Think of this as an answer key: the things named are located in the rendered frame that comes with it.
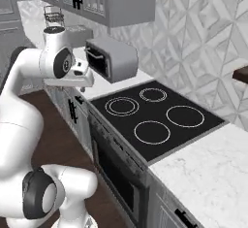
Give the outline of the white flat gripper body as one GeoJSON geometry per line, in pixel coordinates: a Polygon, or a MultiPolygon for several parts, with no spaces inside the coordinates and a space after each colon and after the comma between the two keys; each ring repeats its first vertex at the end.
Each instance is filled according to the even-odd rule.
{"type": "Polygon", "coordinates": [[[94,77],[90,68],[87,68],[85,71],[74,68],[64,78],[44,79],[44,82],[50,86],[91,87],[94,84],[94,77]]]}

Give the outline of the grey base cupboard door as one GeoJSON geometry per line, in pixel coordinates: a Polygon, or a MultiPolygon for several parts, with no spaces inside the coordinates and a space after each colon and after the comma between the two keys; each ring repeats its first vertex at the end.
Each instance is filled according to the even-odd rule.
{"type": "Polygon", "coordinates": [[[66,90],[63,91],[64,94],[64,111],[67,122],[77,137],[79,143],[81,144],[82,148],[87,152],[90,158],[93,158],[92,154],[92,145],[91,145],[91,138],[90,138],[90,131],[89,131],[89,124],[87,120],[87,111],[85,110],[86,106],[85,103],[82,105],[78,103],[75,99],[75,96],[78,96],[74,93],[74,91],[68,92],[66,90]],[[71,99],[76,106],[76,115],[78,117],[77,124],[75,124],[71,120],[68,99],[71,99]]]}

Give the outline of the grey toaster oven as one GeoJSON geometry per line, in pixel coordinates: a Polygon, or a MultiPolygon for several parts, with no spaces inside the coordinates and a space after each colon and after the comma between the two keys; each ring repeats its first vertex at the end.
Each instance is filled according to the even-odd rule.
{"type": "Polygon", "coordinates": [[[110,83],[133,78],[138,72],[138,52],[124,42],[111,37],[98,37],[87,40],[85,48],[104,57],[104,59],[95,59],[86,54],[89,66],[110,83]]]}

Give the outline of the black glass hob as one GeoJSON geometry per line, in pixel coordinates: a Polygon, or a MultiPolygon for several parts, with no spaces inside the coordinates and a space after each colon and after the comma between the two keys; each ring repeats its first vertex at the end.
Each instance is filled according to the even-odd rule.
{"type": "Polygon", "coordinates": [[[96,98],[89,112],[115,129],[148,163],[226,123],[157,81],[96,98]]]}

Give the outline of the grey tall cupboard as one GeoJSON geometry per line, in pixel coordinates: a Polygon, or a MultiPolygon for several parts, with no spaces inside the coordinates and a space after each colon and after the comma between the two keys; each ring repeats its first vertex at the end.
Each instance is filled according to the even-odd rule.
{"type": "Polygon", "coordinates": [[[26,37],[16,0],[0,0],[0,85],[10,65],[12,52],[18,47],[33,48],[26,37]]]}

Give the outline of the dark steel oven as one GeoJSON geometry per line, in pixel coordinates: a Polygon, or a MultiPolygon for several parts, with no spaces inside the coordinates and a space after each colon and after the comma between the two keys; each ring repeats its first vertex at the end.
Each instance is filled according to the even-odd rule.
{"type": "Polygon", "coordinates": [[[88,109],[94,164],[117,203],[135,228],[147,228],[149,186],[146,169],[131,155],[107,124],[88,109]]]}

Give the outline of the grey base cupboard front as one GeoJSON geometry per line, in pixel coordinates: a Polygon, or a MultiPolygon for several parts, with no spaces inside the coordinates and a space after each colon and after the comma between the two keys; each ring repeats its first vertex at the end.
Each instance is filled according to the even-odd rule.
{"type": "Polygon", "coordinates": [[[149,172],[149,177],[147,228],[187,228],[174,213],[176,209],[185,211],[186,216],[197,224],[198,228],[204,228],[152,172],[149,172]]]}

